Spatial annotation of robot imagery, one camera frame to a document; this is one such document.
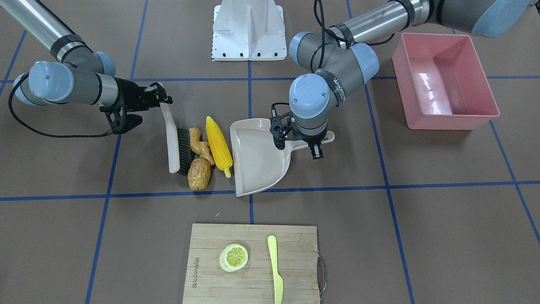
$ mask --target tiled surface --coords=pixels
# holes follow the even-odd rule
[[[327,24],[386,0],[325,3]],[[117,76],[163,81],[179,127],[213,116],[228,140],[236,120],[268,117],[306,71],[278,62],[210,61],[212,10],[221,1],[75,1],[48,5]],[[319,33],[313,3],[283,6],[287,42]],[[401,34],[374,47],[381,70],[329,119],[325,158],[296,151],[269,192],[234,196],[213,170],[206,191],[167,171],[159,109],[123,136],[52,139],[7,111],[16,76],[47,50],[0,10],[0,302],[181,303],[191,224],[318,227],[328,266],[326,303],[534,303],[540,261],[540,18],[527,10],[496,39],[474,38],[501,116],[474,131],[406,126],[391,61]],[[452,34],[426,24],[407,32]],[[7,74],[11,63],[13,66]],[[98,134],[84,105],[15,111],[54,134]]]

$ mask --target knife handle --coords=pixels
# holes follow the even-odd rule
[[[275,235],[268,237],[268,250],[270,251],[270,260],[272,262],[272,272],[278,274],[278,241]]]

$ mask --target black bristles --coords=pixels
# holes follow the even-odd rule
[[[180,170],[178,173],[187,176],[194,156],[191,151],[188,129],[178,129],[178,149],[180,150]]]

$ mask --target yellow knife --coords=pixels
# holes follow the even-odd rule
[[[274,304],[281,304],[281,299],[283,299],[283,279],[278,273],[278,241],[275,235],[268,237],[268,250],[270,250],[272,273],[274,275]]]

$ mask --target blue end cap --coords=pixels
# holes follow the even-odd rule
[[[356,56],[364,77],[364,84],[366,84],[379,71],[379,58],[375,51],[365,43],[356,43],[350,49]]]
[[[294,115],[313,118],[321,114],[330,100],[330,87],[317,74],[304,74],[291,84],[289,103]]]
[[[20,75],[19,77],[15,78],[15,81],[13,82],[13,86],[15,86],[15,84],[17,84],[17,82],[19,82],[19,80],[21,80],[21,77],[23,77],[23,75]],[[21,90],[21,87],[17,88],[17,90],[15,91],[15,96],[17,96],[17,98],[20,101],[22,101],[23,103],[26,103],[28,105],[35,105],[37,107],[44,107],[45,106],[45,105],[35,104],[35,103],[31,102],[30,100],[28,100],[28,98],[26,96],[24,96],[23,91]]]
[[[96,52],[96,54],[98,54],[99,58],[102,60],[103,74],[114,76],[116,74],[116,66],[114,65],[111,56],[104,52]]]
[[[478,19],[471,34],[493,38],[509,30],[521,17],[530,0],[496,0]]]
[[[30,69],[28,85],[39,98],[61,101],[73,90],[75,81],[71,70],[59,62],[38,61]]]
[[[306,36],[307,34],[312,34],[310,32],[300,32],[296,35],[294,35],[293,39],[291,40],[291,43],[289,44],[289,55],[291,58],[296,62],[297,65],[301,66],[298,63],[298,46],[300,45],[300,41]]]

